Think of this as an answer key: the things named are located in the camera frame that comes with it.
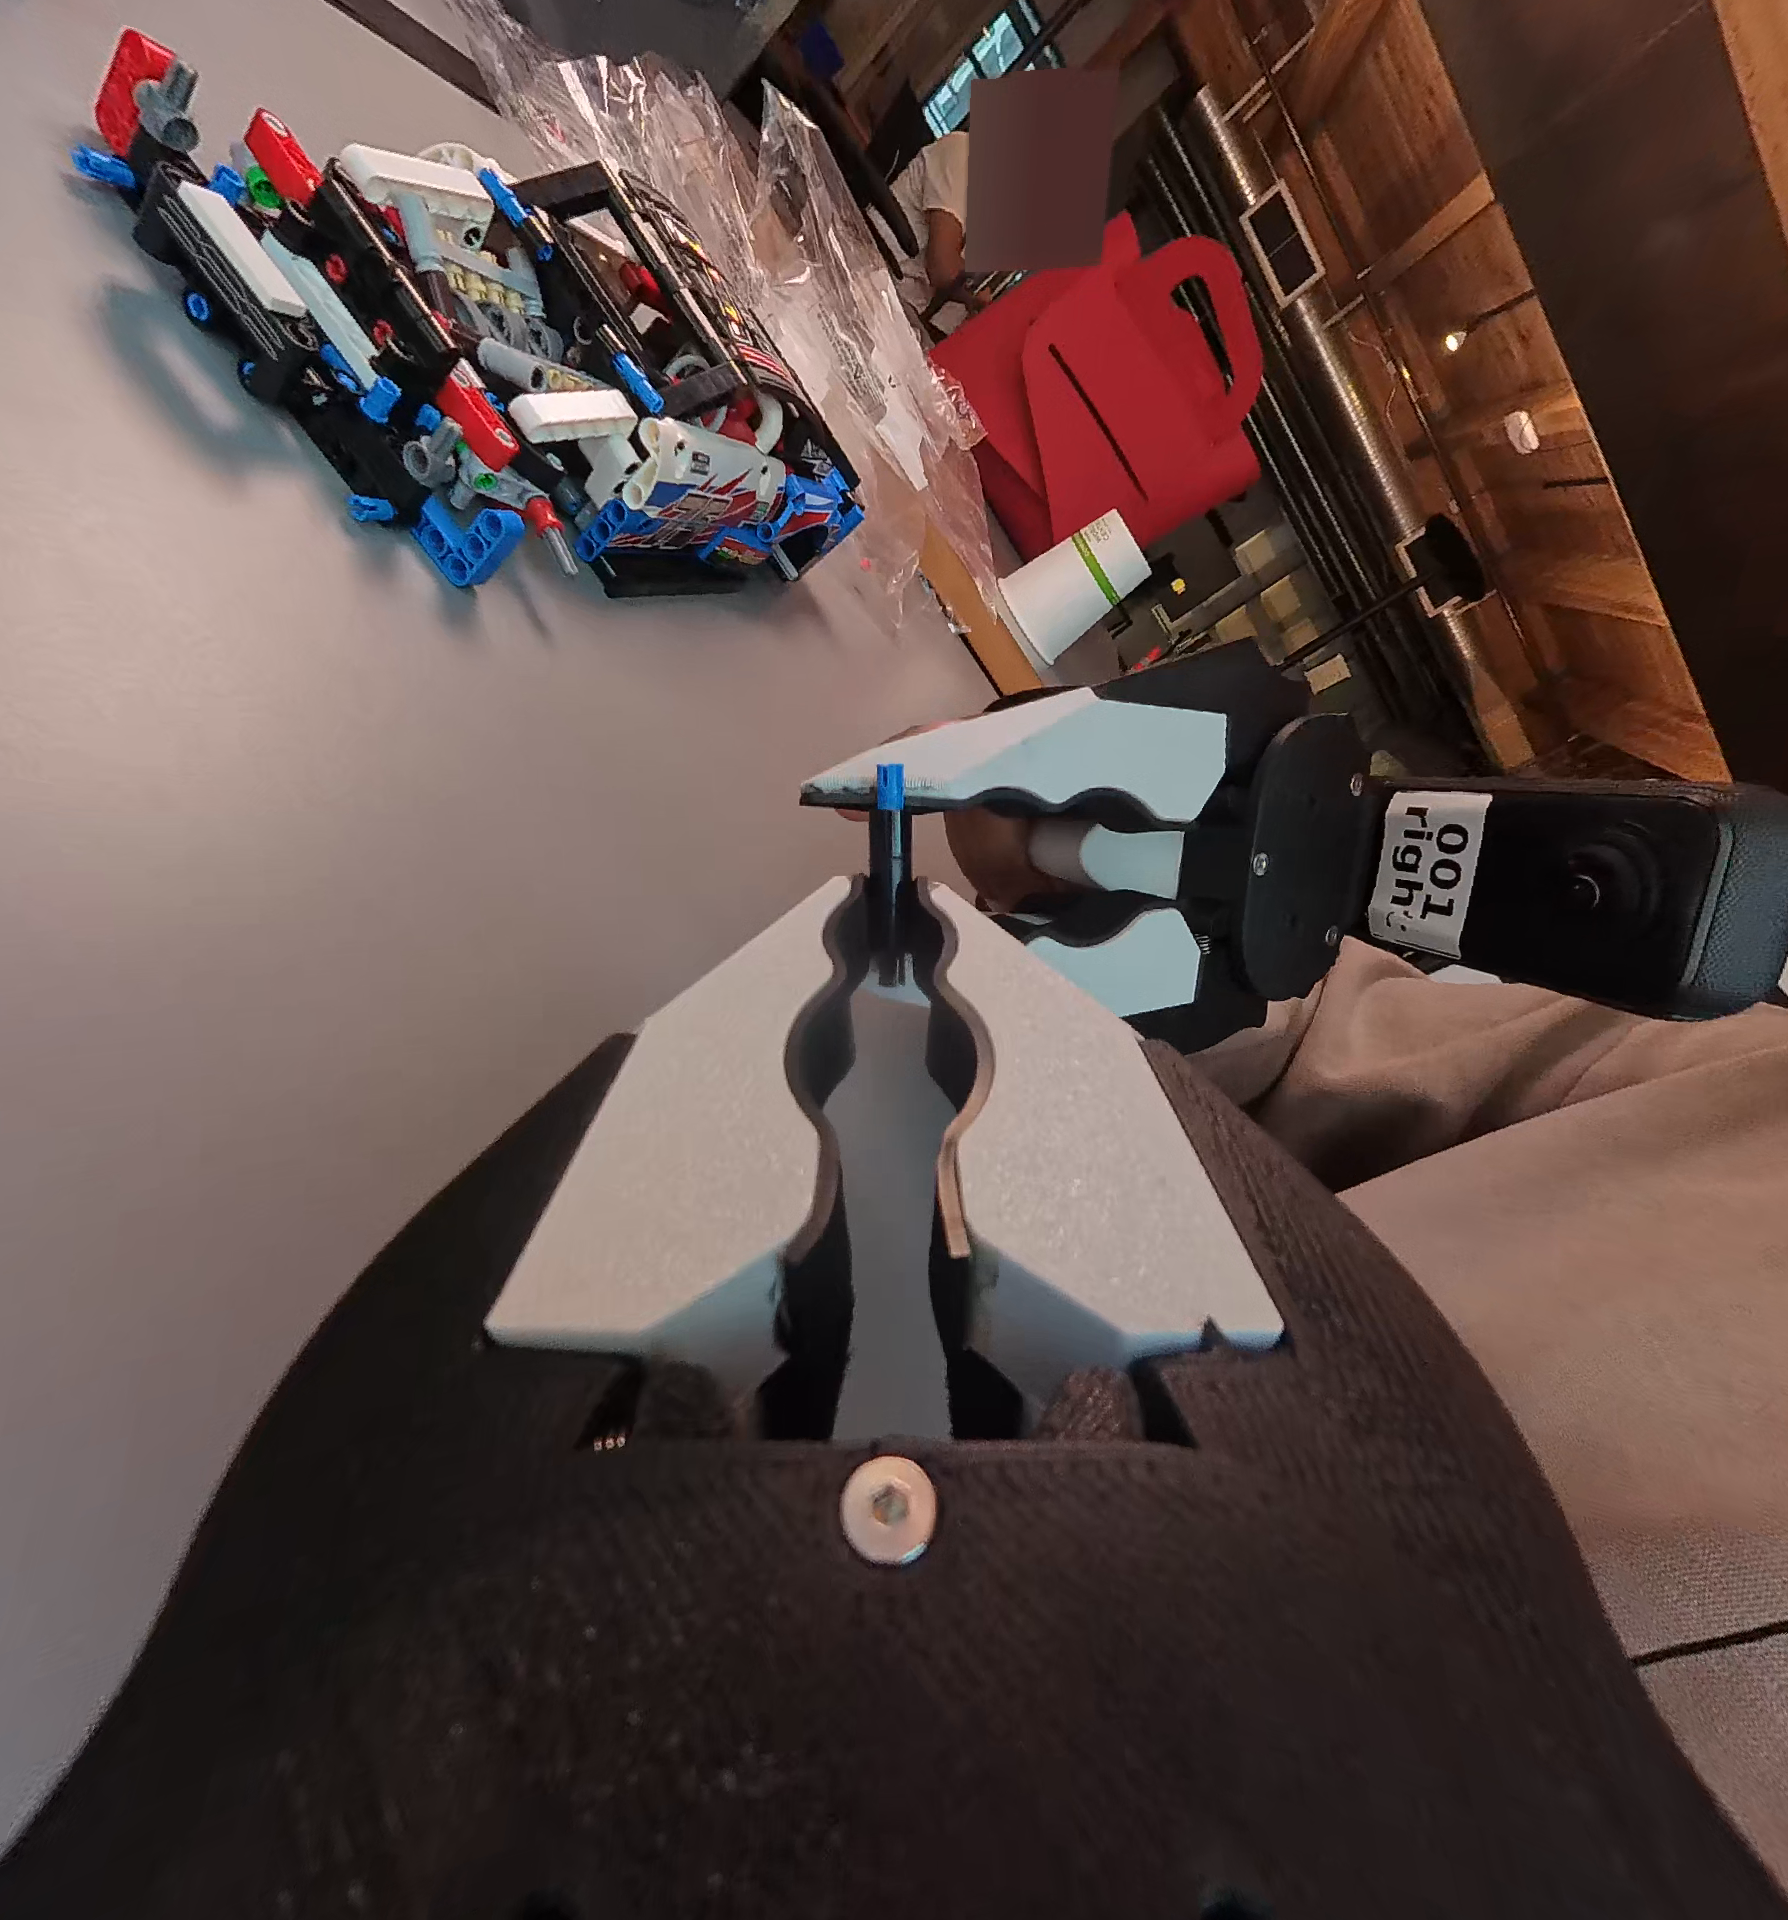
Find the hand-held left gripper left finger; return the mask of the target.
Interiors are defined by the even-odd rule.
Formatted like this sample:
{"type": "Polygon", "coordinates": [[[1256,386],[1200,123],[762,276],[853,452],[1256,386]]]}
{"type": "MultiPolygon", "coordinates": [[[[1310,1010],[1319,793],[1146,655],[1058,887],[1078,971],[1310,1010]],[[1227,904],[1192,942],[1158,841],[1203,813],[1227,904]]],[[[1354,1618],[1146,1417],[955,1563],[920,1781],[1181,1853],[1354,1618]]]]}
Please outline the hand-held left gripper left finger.
{"type": "Polygon", "coordinates": [[[841,1148],[855,884],[834,878],[642,1022],[484,1318],[507,1347],[706,1372],[830,1427],[855,1321],[841,1148]]]}

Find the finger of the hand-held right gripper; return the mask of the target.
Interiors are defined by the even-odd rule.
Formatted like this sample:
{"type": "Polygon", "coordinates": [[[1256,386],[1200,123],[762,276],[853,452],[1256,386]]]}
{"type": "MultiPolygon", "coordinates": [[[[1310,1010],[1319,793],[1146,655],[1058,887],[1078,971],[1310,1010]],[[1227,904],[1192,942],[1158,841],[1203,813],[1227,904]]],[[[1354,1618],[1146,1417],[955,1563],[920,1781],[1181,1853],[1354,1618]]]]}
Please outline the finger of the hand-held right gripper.
{"type": "Polygon", "coordinates": [[[1051,900],[1014,915],[1016,940],[1118,1018],[1192,1003],[1203,948],[1175,901],[1051,900]]]}
{"type": "Polygon", "coordinates": [[[1072,688],[855,753],[802,780],[800,804],[867,812],[891,779],[912,813],[1186,825],[1230,767],[1230,732],[1223,713],[1072,688]]]}

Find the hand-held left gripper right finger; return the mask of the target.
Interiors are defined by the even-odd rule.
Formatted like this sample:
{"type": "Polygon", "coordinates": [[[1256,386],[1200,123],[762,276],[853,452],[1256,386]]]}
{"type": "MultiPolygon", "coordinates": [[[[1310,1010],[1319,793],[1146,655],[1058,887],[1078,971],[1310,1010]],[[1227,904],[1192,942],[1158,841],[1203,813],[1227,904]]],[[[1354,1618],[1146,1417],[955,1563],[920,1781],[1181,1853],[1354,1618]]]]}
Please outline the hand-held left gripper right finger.
{"type": "Polygon", "coordinates": [[[1139,1033],[924,884],[935,1155],[928,1301],[954,1427],[1024,1427],[1086,1369],[1284,1326],[1139,1033]]]}

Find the black five hole beam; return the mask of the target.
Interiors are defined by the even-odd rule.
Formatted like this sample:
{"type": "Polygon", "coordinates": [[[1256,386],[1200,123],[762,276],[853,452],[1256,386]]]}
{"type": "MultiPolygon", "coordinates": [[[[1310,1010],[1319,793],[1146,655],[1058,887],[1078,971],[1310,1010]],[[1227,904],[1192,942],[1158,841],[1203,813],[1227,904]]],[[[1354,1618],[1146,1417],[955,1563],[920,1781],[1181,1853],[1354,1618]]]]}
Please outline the black five hole beam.
{"type": "Polygon", "coordinates": [[[910,816],[906,808],[875,805],[868,813],[867,925],[875,983],[883,990],[910,983],[910,816]]]}

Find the partly built toy brick car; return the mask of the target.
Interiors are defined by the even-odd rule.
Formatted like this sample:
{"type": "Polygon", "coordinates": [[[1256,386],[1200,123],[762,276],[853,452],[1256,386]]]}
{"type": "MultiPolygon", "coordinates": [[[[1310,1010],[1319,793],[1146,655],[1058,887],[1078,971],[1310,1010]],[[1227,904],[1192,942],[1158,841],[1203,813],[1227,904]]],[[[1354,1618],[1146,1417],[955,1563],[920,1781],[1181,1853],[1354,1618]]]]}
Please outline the partly built toy brick car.
{"type": "Polygon", "coordinates": [[[850,539],[861,479],[722,251],[597,156],[322,163],[269,108],[202,166],[197,72],[123,28],[69,158],[134,216],[187,324],[452,586],[523,539],[610,598],[786,582],[850,539]]]}

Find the person's right forearm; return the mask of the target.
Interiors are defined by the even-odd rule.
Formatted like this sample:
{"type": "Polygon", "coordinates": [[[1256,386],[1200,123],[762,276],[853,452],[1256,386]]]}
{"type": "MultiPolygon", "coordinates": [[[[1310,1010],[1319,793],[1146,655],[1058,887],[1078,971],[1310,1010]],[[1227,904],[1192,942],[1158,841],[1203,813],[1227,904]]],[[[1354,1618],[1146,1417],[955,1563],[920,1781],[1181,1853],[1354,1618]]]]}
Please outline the person's right forearm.
{"type": "Polygon", "coordinates": [[[1333,1192],[1549,1119],[1605,1152],[1788,1123],[1788,1010],[1661,1022],[1511,983],[1444,983],[1349,940],[1303,997],[1188,1054],[1333,1192]]]}

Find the grey desk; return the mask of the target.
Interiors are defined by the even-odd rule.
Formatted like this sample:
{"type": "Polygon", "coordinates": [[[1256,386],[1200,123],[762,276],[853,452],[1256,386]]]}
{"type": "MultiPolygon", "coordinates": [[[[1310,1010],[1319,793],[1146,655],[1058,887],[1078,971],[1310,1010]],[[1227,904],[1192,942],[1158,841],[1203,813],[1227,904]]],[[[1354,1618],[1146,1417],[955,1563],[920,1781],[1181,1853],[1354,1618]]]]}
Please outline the grey desk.
{"type": "Polygon", "coordinates": [[[122,26],[205,149],[519,129],[327,4],[0,4],[0,1850],[329,1306],[600,1038],[858,857],[796,785],[989,683],[855,560],[455,591],[73,175],[122,26]]]}

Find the person's right hand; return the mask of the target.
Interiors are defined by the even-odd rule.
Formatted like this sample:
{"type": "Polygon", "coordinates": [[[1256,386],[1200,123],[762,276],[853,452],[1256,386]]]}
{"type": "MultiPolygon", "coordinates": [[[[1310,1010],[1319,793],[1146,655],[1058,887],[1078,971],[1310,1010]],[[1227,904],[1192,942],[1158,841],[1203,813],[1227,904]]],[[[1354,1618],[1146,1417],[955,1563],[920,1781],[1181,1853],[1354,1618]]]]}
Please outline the person's right hand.
{"type": "Polygon", "coordinates": [[[960,808],[939,813],[948,850],[972,887],[975,906],[994,915],[1014,915],[1024,901],[1068,892],[1070,884],[1051,875],[1031,859],[1031,834],[1038,820],[960,808]]]}

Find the white paper cup green band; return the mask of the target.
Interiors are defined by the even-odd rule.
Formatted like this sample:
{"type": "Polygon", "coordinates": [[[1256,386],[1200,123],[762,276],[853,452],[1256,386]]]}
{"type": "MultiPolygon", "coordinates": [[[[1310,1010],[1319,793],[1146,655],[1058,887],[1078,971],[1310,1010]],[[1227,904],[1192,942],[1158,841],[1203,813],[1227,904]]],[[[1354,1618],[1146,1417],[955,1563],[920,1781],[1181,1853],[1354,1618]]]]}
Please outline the white paper cup green band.
{"type": "Polygon", "coordinates": [[[1143,548],[1121,511],[1108,508],[998,579],[998,609],[1026,655],[1052,668],[1148,577],[1143,548]]]}

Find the black light stand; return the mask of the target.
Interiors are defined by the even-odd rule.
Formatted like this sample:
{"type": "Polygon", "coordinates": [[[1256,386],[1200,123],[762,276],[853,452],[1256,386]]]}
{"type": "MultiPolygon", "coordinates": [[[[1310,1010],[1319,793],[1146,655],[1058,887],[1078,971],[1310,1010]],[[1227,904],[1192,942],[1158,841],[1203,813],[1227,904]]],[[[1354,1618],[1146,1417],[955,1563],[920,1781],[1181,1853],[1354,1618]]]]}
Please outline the black light stand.
{"type": "Polygon", "coordinates": [[[1450,515],[1430,515],[1418,532],[1398,546],[1398,554],[1404,574],[1400,586],[1288,653],[1280,670],[1292,671],[1310,666],[1326,651],[1336,648],[1346,637],[1371,625],[1377,615],[1397,612],[1403,605],[1414,608],[1423,617],[1439,617],[1450,612],[1466,612],[1488,594],[1484,566],[1450,515]]]}

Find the red felt bag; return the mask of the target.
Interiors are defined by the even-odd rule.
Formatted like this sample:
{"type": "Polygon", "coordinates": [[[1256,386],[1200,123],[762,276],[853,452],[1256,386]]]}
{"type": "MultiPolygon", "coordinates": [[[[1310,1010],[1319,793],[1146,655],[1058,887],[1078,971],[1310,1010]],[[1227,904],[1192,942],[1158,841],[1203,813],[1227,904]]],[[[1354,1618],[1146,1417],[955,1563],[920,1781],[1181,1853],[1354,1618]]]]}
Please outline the red felt bag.
{"type": "Polygon", "coordinates": [[[1214,238],[1143,253],[1121,211],[1096,265],[1028,276],[928,358],[982,428],[982,491],[1024,560],[1108,511],[1148,548],[1259,479],[1263,349],[1214,238]]]}

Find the clear plastic parts bag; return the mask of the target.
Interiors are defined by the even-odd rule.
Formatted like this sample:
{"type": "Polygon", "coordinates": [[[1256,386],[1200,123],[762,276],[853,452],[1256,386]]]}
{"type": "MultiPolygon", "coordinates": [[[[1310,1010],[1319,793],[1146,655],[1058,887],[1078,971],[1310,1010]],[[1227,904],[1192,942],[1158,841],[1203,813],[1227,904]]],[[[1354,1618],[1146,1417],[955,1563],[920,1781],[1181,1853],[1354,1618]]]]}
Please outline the clear plastic parts bag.
{"type": "Polygon", "coordinates": [[[532,147],[658,190],[809,386],[865,481],[847,542],[890,633],[922,594],[958,639],[994,615],[975,420],[935,371],[825,134],[756,73],[785,4],[451,4],[458,41],[532,147]]]}

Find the black flat strip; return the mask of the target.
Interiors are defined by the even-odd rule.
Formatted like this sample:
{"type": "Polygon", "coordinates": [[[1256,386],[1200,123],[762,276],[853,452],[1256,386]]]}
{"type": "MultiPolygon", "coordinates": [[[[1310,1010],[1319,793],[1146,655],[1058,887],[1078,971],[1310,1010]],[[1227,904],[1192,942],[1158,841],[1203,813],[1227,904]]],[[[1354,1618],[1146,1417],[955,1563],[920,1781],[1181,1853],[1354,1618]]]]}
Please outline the black flat strip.
{"type": "Polygon", "coordinates": [[[401,4],[329,1],[327,6],[458,91],[476,99],[486,96],[473,58],[401,4]]]}

